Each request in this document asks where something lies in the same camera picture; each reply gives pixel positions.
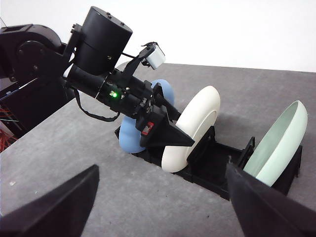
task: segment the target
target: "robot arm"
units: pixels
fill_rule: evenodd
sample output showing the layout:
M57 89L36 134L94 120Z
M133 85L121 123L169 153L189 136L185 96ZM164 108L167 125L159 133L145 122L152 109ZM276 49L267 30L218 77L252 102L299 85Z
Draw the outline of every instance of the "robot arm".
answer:
M191 146L194 140L176 127L172 121L180 113L163 97L157 84L141 81L133 76L140 63L156 69L164 62L164 54L158 44L151 42L133 58L123 71L115 64L123 53L132 31L110 13L91 7L82 26L75 24L68 44L60 42L51 29L40 25L24 25L4 28L0 36L0 77L9 77L17 84L25 84L37 78L56 78L71 67L65 80L75 91L86 93L111 110L136 119L141 131L140 145ZM103 118L86 114L105 121Z

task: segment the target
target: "gray table surface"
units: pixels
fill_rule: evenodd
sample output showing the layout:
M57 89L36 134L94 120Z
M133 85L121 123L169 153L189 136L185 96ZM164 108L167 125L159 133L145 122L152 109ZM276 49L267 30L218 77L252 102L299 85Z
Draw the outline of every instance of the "gray table surface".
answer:
M288 196L316 210L315 73L163 64L155 71L140 67L135 76L168 80L180 111L205 86L217 88L221 95L217 141L239 149L251 136L260 141L281 112L301 100L309 121L301 175ZM114 114L98 101L81 97L90 112ZM72 100L6 149L1 153L2 214L95 163L101 179L82 236L243 236L229 201L124 153L114 135L121 119L112 123L92 119Z

